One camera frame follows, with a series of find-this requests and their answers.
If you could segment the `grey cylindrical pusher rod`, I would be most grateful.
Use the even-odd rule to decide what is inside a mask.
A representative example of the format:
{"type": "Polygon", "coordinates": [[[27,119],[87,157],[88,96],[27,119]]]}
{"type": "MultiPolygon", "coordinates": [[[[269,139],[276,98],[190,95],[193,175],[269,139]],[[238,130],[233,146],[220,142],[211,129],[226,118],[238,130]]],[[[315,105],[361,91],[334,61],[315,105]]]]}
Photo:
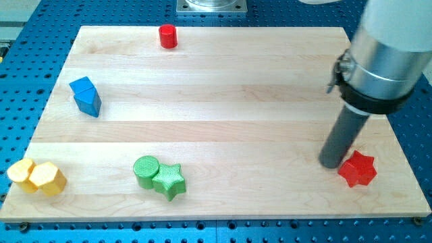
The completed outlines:
{"type": "Polygon", "coordinates": [[[369,113],[353,111],[344,105],[319,153],[318,159],[322,166],[329,169],[340,166],[369,116],[369,113]]]}

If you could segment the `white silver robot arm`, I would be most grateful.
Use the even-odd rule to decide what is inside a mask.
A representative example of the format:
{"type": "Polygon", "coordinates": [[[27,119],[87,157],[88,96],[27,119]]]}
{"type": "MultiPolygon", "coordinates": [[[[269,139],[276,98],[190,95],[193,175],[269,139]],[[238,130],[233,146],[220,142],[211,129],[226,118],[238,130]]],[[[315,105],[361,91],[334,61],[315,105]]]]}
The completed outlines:
{"type": "Polygon", "coordinates": [[[431,0],[368,0],[351,45],[338,57],[329,87],[344,107],[321,152],[336,168],[372,114],[398,111],[431,60],[431,0]]]}

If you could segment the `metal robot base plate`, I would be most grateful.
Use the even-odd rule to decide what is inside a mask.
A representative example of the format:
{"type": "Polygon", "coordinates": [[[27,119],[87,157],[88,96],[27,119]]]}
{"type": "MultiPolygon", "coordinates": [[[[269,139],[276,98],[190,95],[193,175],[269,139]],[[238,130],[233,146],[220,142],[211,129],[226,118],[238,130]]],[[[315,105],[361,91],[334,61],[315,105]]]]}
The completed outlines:
{"type": "Polygon", "coordinates": [[[177,0],[176,11],[181,14],[195,13],[246,13],[247,0],[177,0]]]}

